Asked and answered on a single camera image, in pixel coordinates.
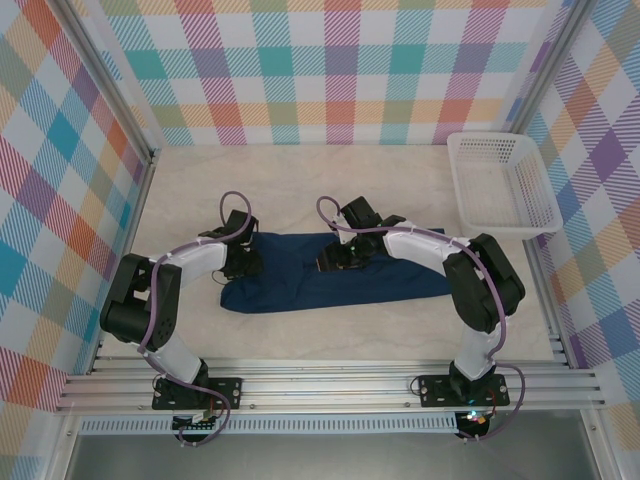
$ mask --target gray floor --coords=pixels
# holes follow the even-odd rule
[[[85,436],[70,478],[588,480],[594,465],[578,412],[523,412],[486,446],[428,434],[227,435],[199,449],[169,436]]]

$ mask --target metal frame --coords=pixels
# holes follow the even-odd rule
[[[569,47],[581,26],[589,17],[597,0],[577,1],[558,40],[543,66],[529,97],[518,113],[514,132],[522,132],[533,117],[547,88],[553,81]],[[139,153],[149,162],[141,186],[140,198],[134,210],[130,232],[124,251],[133,244],[149,186],[155,171],[153,151],[133,118],[106,65],[93,47],[87,33],[68,0],[49,0],[61,23],[71,25],[70,35],[90,68],[101,91],[109,96],[110,105],[123,122]],[[525,249],[536,283],[545,320],[549,325],[554,351],[553,362],[521,362],[527,379],[527,395],[523,409],[578,409],[582,413],[591,447],[603,478],[622,478],[615,462],[613,449],[602,417],[605,401],[591,370],[576,370],[576,359],[567,339],[559,312],[539,262],[539,248],[533,241],[525,242]],[[140,358],[104,358],[99,355],[101,341],[96,347],[95,362],[87,375],[71,376],[63,392],[58,413],[62,416],[56,454],[49,464],[45,478],[64,478],[78,434],[83,434],[83,417],[98,415],[113,420],[121,415],[143,416],[149,419],[166,418],[166,413],[150,409],[153,393],[153,372]],[[418,418],[425,414],[443,414],[459,409],[423,409],[418,398],[409,392],[410,381],[419,374],[446,373],[448,362],[329,362],[329,361],[249,361],[207,360],[216,376],[233,375],[245,379],[243,405],[234,417],[257,419],[279,418],[283,414],[313,416],[372,414],[377,418],[403,415]],[[513,392],[519,393],[519,379],[514,372],[501,371]],[[128,432],[136,433],[133,428]]]
[[[537,22],[536,28],[531,36],[532,41],[527,45],[526,51],[520,59],[520,66],[515,72],[511,83],[504,93],[500,113],[491,123],[489,130],[500,132],[509,117],[511,108],[518,94],[529,75],[530,66],[533,65],[544,45],[548,32],[553,27],[555,20],[562,9],[564,0],[548,0],[542,16]]]
[[[172,429],[173,415],[122,415],[82,417],[81,435],[168,435],[178,433]],[[363,433],[457,433],[454,413],[421,414],[309,414],[234,415],[222,430],[223,435],[297,434],[326,435]],[[198,432],[210,433],[211,427]]]
[[[567,15],[564,27],[558,34],[558,38],[551,46],[544,65],[540,69],[529,94],[522,103],[516,117],[513,121],[511,132],[524,133],[524,131],[533,120],[535,112],[538,110],[540,103],[547,90],[556,78],[564,63],[571,45],[575,42],[582,26],[587,21],[591,12],[596,7],[598,0],[575,0],[571,12]]]
[[[56,0],[60,2],[70,2],[70,0]],[[151,109],[151,105],[149,101],[142,91],[142,87],[138,82],[136,75],[133,71],[133,68],[129,64],[127,60],[127,56],[116,37],[115,32],[111,28],[109,23],[109,19],[105,14],[102,6],[100,5],[99,0],[84,0],[84,6],[89,12],[89,16],[93,20],[93,23],[98,30],[98,34],[100,35],[102,41],[105,43],[107,49],[111,53],[111,57],[113,58],[114,63],[118,67],[120,71],[120,75],[129,90],[129,93],[133,97],[133,101],[140,109],[140,113],[144,117],[147,122],[147,128],[151,132],[151,135],[157,142],[160,148],[166,147],[168,145],[167,140],[164,136],[162,128],[158,123],[156,116],[153,114],[153,110]]]
[[[48,0],[47,3],[60,25],[63,26],[67,37],[69,37],[78,55],[80,55],[83,65],[91,74],[98,90],[109,103],[115,117],[122,125],[138,155],[144,158],[145,161],[151,162],[154,156],[154,148],[145,139],[138,122],[133,113],[131,113],[127,102],[109,72],[109,68],[93,44],[75,8],[70,5],[69,0]]]
[[[553,362],[520,362],[527,379],[523,409],[598,409],[605,404],[595,374],[572,370],[562,343],[551,337]],[[234,415],[451,412],[421,408],[409,391],[418,375],[442,375],[449,362],[206,359],[215,377],[242,377],[242,404]],[[520,380],[499,369],[515,397]],[[98,356],[90,375],[69,377],[58,405],[65,415],[158,415],[151,410],[155,372],[141,358]]]

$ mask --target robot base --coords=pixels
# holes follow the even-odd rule
[[[494,402],[497,407],[509,405],[504,375],[491,375],[482,391],[466,403],[451,388],[449,375],[422,375],[417,384],[422,407],[493,407]]]
[[[241,378],[209,378],[203,387],[224,395],[229,400],[231,410],[240,408],[242,396]],[[177,385],[165,378],[159,378],[154,386],[155,394],[151,402],[153,410],[210,410],[211,396]],[[214,398],[215,410],[224,408],[222,401]]]
[[[467,418],[466,413],[458,413],[456,414],[456,424],[458,426],[458,430],[460,433],[456,433],[456,437],[460,438],[469,438],[475,437],[484,437],[487,433],[489,433],[489,426],[491,425],[491,420],[486,419],[484,422],[480,423],[478,421],[470,420]]]

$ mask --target metal grille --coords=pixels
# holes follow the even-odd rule
[[[170,415],[87,416],[80,435],[156,435],[172,433]],[[208,429],[188,429],[209,433]],[[241,415],[225,434],[455,433],[453,413],[389,415]]]

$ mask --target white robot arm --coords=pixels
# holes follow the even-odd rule
[[[173,265],[181,269],[180,288],[184,288],[202,275],[211,275],[222,270],[227,261],[227,245],[206,243],[208,238],[198,237],[196,245],[176,255],[171,255],[163,265]],[[149,259],[153,264],[159,257]],[[173,332],[167,343],[155,351],[145,351],[156,365],[174,378],[192,384],[202,361],[194,355],[182,341],[178,332]]]
[[[415,227],[411,222],[401,222],[397,226]],[[469,240],[466,238],[453,240],[469,246]],[[383,241],[389,256],[417,263],[442,276],[445,276],[443,262],[450,255],[461,252],[460,248],[454,247],[451,242],[407,232],[391,231],[383,237]],[[493,359],[489,358],[489,352],[500,340],[500,329],[499,323],[490,333],[477,331],[464,325],[462,344],[454,365],[469,380],[478,380],[495,364]]]
[[[320,210],[322,200],[332,201],[339,209],[333,221]],[[362,268],[373,255],[385,254],[422,265],[448,280],[464,330],[460,353],[449,369],[447,394],[462,404],[482,397],[496,380],[493,354],[504,341],[506,318],[515,313],[525,295],[496,240],[489,235],[449,238],[397,215],[383,220],[364,197],[343,208],[332,198],[321,197],[317,208],[340,237],[318,258],[320,270]]]
[[[205,362],[175,332],[180,290],[216,271],[222,271],[228,279],[262,271],[260,256],[251,249],[256,223],[249,214],[234,210],[223,227],[201,233],[166,255],[147,258],[128,254],[120,261],[100,326],[118,340],[136,346],[154,368],[174,379],[171,397],[181,397],[183,402],[173,408],[206,404],[202,388],[211,385]],[[201,388],[178,390],[180,382]]]

